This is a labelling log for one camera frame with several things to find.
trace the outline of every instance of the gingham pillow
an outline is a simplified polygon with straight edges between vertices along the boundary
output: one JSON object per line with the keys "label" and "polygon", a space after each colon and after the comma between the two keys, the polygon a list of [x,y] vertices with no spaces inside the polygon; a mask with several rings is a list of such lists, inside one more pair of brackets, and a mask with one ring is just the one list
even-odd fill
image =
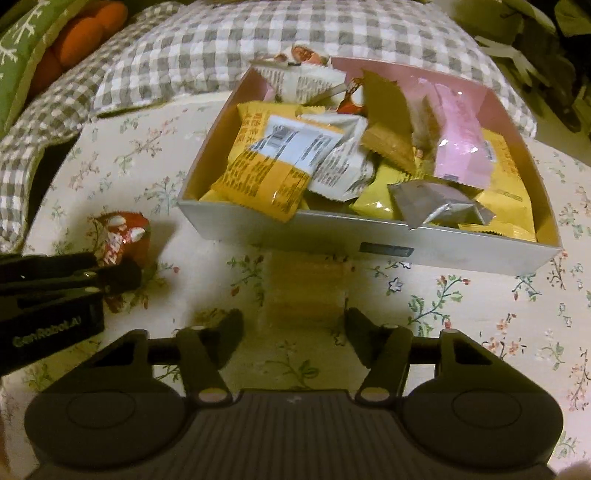
{"label": "gingham pillow", "polygon": [[434,4],[411,0],[195,2],[129,49],[105,76],[94,111],[105,113],[185,93],[232,89],[257,55],[294,41],[332,55],[383,59],[491,87],[517,127],[536,123],[493,61]]}
{"label": "gingham pillow", "polygon": [[0,251],[24,239],[28,196],[37,165],[49,145],[64,143],[87,121],[98,87],[114,59],[182,4],[165,2],[140,12],[132,23],[72,68],[31,102],[0,142]]}

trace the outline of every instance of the stuffed toy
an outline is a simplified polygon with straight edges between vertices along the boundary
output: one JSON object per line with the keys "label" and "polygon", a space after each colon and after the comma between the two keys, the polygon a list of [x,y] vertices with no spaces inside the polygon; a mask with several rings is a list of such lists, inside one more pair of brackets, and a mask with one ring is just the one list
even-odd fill
{"label": "stuffed toy", "polygon": [[41,93],[121,30],[127,15],[127,7],[119,1],[92,1],[84,7],[43,54],[31,81],[29,97]]}

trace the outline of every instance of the silver snack package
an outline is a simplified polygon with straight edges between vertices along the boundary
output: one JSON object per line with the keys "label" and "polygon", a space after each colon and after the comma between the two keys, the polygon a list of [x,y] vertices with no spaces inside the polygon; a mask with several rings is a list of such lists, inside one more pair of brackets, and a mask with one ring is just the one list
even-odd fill
{"label": "silver snack package", "polygon": [[442,225],[471,223],[488,225],[495,214],[448,185],[427,180],[411,180],[388,185],[392,201],[398,205],[408,228],[424,223]]}

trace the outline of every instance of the floral tablecloth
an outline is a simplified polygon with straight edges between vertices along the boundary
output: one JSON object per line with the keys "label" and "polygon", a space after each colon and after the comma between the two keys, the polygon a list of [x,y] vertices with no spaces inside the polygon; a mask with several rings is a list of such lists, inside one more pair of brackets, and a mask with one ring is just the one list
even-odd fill
{"label": "floral tablecloth", "polygon": [[[17,476],[36,465],[22,428],[30,399],[131,329],[171,336],[184,326],[214,325],[226,311],[239,308],[246,335],[222,371],[231,389],[356,390],[367,370],[337,323],[287,329],[265,317],[265,302],[281,288],[278,265],[333,272],[348,305],[377,324],[409,326],[431,336],[444,327],[464,331],[542,385],[562,406],[564,432],[551,458],[554,469],[591,455],[590,168],[528,141],[565,250],[523,277],[442,270],[387,257],[357,261],[205,241],[180,212],[176,196],[225,98],[206,94],[86,125],[54,179],[31,228],[27,253],[99,253],[102,232],[96,218],[135,210],[152,224],[151,262],[141,288],[121,297],[119,312],[105,308],[104,334],[2,379],[5,446]],[[162,381],[182,388],[174,368],[155,370]],[[407,391],[432,374],[432,367],[413,367]]]}

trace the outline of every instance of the snack wrapper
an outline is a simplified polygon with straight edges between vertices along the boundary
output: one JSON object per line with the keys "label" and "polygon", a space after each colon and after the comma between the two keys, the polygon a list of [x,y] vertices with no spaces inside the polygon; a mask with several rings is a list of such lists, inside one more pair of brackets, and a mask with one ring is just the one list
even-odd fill
{"label": "snack wrapper", "polygon": [[362,145],[406,172],[414,174],[413,126],[400,87],[374,72],[363,71],[363,95],[369,127]]}
{"label": "snack wrapper", "polygon": [[212,189],[286,222],[295,215],[319,163],[343,138],[336,130],[271,115],[265,137],[240,153]]}
{"label": "snack wrapper", "polygon": [[392,203],[388,185],[399,183],[408,174],[382,162],[375,174],[375,180],[362,192],[350,208],[357,214],[383,220],[402,220],[402,213]]}
{"label": "snack wrapper", "polygon": [[107,234],[102,258],[105,265],[118,265],[126,257],[143,268],[150,247],[148,219],[136,212],[111,212],[97,220]]}
{"label": "snack wrapper", "polygon": [[410,230],[432,222],[447,226],[456,226],[458,223],[487,225],[495,216],[489,209],[449,185],[411,180],[388,185],[388,191]]}
{"label": "snack wrapper", "polygon": [[294,43],[281,53],[273,57],[273,61],[280,63],[316,65],[330,67],[330,56],[322,51],[316,51],[304,43]]}
{"label": "snack wrapper", "polygon": [[296,118],[302,113],[323,113],[324,110],[325,108],[322,106],[301,106],[257,100],[239,104],[238,114],[242,125],[228,155],[228,162],[233,162],[249,145],[258,142],[265,136],[265,128],[270,115]]}
{"label": "snack wrapper", "polygon": [[388,191],[389,184],[422,179],[446,184],[444,180],[429,175],[428,172],[433,171],[430,165],[430,159],[425,159],[421,150],[414,149],[414,158],[417,168],[414,174],[407,173],[386,162],[382,162],[378,167],[375,180],[363,191],[350,208],[360,215],[372,218],[402,220],[402,213],[396,203],[393,203],[390,198]]}
{"label": "snack wrapper", "polygon": [[479,189],[491,184],[494,162],[486,155],[480,124],[462,95],[437,84],[441,139],[437,147],[434,175]]}
{"label": "snack wrapper", "polygon": [[330,66],[327,55],[309,46],[295,44],[271,60],[253,60],[251,65],[275,90],[281,102],[306,103],[340,85],[346,74]]}
{"label": "snack wrapper", "polygon": [[370,184],[375,167],[369,151],[360,145],[367,120],[359,115],[340,113],[304,114],[301,118],[343,130],[344,137],[320,163],[308,190],[330,200],[346,202],[357,198]]}
{"label": "snack wrapper", "polygon": [[[208,190],[205,195],[203,195],[200,199],[200,202],[228,202],[228,200],[224,195],[216,192],[215,190]],[[300,204],[298,205],[298,210],[310,210],[310,206],[305,198],[300,200]]]}
{"label": "snack wrapper", "polygon": [[490,187],[474,198],[495,212],[496,217],[487,226],[461,223],[459,228],[536,242],[530,197],[511,158],[509,147],[499,134],[486,129],[482,129],[482,134],[485,148],[489,155],[496,157],[496,163]]}
{"label": "snack wrapper", "polygon": [[[443,116],[439,95],[428,80],[414,76],[404,77],[398,82],[407,101],[413,126],[413,146],[424,152],[426,156],[433,156],[441,137],[439,119]],[[431,175],[435,165],[431,166]]]}
{"label": "snack wrapper", "polygon": [[337,113],[350,115],[366,115],[365,97],[363,96],[363,79],[354,78],[349,82],[345,91],[345,98],[336,109]]}

